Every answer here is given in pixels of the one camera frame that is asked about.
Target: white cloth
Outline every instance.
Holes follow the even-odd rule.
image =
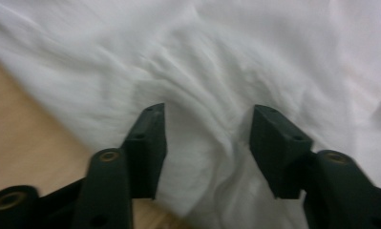
[[[381,187],[381,0],[0,0],[0,60],[93,152],[164,102],[158,199],[197,227],[307,227],[251,157],[254,104]]]

